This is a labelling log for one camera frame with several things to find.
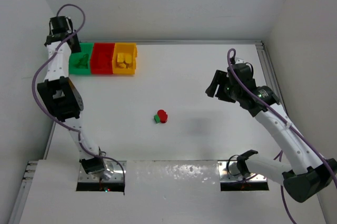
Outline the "yellow butterfly round lego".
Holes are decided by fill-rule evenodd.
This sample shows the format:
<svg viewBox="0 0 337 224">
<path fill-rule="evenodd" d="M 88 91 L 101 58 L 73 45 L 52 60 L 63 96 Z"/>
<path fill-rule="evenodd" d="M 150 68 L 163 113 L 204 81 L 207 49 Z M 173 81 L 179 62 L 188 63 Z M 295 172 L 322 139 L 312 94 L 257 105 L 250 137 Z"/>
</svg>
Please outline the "yellow butterfly round lego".
<svg viewBox="0 0 337 224">
<path fill-rule="evenodd" d="M 125 55 L 125 63 L 127 64 L 128 67 L 131 67 L 132 62 L 133 62 L 133 57 L 131 54 L 126 54 Z"/>
</svg>

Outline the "red round lego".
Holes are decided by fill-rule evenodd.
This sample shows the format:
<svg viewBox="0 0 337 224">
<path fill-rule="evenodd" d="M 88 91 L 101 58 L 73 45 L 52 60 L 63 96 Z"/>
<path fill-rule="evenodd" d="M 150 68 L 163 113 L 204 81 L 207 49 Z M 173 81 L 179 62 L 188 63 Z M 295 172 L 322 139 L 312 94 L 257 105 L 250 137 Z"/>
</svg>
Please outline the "red round lego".
<svg viewBox="0 0 337 224">
<path fill-rule="evenodd" d="M 166 111 L 164 111 L 162 109 L 158 110 L 157 115 L 158 115 L 159 120 L 160 120 L 161 123 L 166 123 L 167 122 L 167 120 L 168 120 L 168 114 L 167 114 Z"/>
</svg>

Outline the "green square lego brick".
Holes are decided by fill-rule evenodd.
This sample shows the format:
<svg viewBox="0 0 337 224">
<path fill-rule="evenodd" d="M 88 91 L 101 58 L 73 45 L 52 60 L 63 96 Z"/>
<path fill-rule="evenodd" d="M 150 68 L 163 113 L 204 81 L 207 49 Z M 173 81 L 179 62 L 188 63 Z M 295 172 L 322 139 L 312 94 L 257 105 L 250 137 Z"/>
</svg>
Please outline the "green square lego brick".
<svg viewBox="0 0 337 224">
<path fill-rule="evenodd" d="M 154 115 L 154 121 L 155 121 L 155 123 L 160 123 L 161 122 L 160 117 L 157 114 Z"/>
</svg>

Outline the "pale yellow curved lego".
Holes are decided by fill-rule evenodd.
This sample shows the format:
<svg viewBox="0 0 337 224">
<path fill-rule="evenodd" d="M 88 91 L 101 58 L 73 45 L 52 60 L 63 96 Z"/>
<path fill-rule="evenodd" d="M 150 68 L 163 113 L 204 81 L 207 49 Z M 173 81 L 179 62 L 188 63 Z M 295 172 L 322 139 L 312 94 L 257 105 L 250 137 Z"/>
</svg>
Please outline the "pale yellow curved lego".
<svg viewBox="0 0 337 224">
<path fill-rule="evenodd" d="M 117 53 L 116 65 L 117 65 L 118 68 L 121 68 L 121 69 L 126 68 L 125 54 L 124 53 Z"/>
</svg>

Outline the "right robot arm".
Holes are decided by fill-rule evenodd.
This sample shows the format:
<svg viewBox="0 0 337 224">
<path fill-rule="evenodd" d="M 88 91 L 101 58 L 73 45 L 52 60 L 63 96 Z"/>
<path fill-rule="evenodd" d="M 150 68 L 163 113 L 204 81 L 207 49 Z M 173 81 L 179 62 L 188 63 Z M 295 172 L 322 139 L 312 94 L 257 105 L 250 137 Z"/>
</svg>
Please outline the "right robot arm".
<svg viewBox="0 0 337 224">
<path fill-rule="evenodd" d="M 248 63 L 231 66 L 233 72 L 216 70 L 207 96 L 235 103 L 247 110 L 268 133 L 287 157 L 289 164 L 262 157 L 248 150 L 236 157 L 236 163 L 227 165 L 227 171 L 236 177 L 246 178 L 251 173 L 261 174 L 282 185 L 297 202 L 304 202 L 326 188 L 336 175 L 334 158 L 319 158 L 295 133 L 279 98 L 267 86 L 256 86 L 253 69 Z"/>
</svg>

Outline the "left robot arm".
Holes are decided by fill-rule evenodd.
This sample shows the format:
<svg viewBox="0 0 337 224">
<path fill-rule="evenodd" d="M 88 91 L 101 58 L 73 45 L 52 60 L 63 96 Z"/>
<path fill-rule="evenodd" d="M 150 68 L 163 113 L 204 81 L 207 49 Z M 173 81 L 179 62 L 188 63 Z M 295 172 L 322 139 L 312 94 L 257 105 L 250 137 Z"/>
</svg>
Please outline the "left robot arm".
<svg viewBox="0 0 337 224">
<path fill-rule="evenodd" d="M 87 174 L 105 170 L 99 146 L 86 138 L 82 129 L 81 95 L 69 78 L 69 60 L 80 52 L 80 43 L 69 17 L 56 16 L 49 21 L 49 34 L 45 46 L 48 51 L 47 73 L 37 91 L 49 114 L 68 129 L 79 153 L 79 162 Z"/>
</svg>

